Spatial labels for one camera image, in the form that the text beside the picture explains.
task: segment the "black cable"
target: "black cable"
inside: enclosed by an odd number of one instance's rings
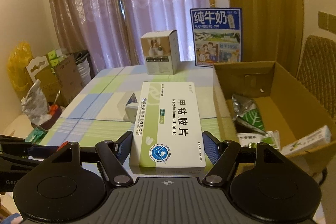
[[[322,178],[321,178],[321,180],[320,180],[320,182],[319,182],[319,186],[320,186],[320,187],[321,187],[322,184],[325,182],[325,180],[326,180],[326,178],[327,178],[327,175],[328,175],[328,170],[327,170],[326,167],[323,168],[321,174],[322,174]]]

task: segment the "wall socket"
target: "wall socket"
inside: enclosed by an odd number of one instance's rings
[[[328,14],[319,12],[318,25],[321,29],[328,30]]]
[[[328,19],[328,30],[330,32],[336,33],[336,16],[334,15],[329,15],[329,19]]]

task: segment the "blue circular logo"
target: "blue circular logo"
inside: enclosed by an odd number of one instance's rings
[[[155,162],[166,163],[166,161],[170,158],[170,148],[168,145],[156,144],[150,149],[149,156]]]

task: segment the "yellow plastic bag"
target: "yellow plastic bag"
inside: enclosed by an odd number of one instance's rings
[[[30,45],[27,42],[21,42],[11,52],[7,61],[8,76],[20,100],[27,95],[33,85],[33,81],[26,69],[32,59],[33,54]]]

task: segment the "white and green medicine box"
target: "white and green medicine box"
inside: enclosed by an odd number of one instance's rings
[[[143,83],[129,165],[148,175],[197,176],[204,170],[194,83]]]

